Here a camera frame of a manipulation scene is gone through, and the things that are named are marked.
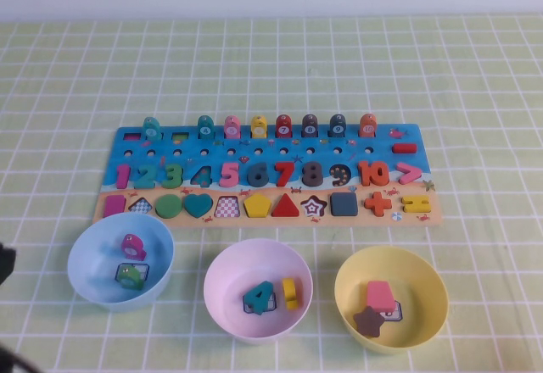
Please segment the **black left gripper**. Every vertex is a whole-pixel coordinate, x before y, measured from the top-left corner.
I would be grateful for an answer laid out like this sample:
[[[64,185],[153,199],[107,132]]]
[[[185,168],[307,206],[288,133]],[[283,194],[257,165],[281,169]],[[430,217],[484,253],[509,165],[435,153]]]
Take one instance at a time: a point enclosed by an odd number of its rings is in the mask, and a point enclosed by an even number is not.
[[[0,243],[0,284],[3,284],[14,271],[16,250]]]

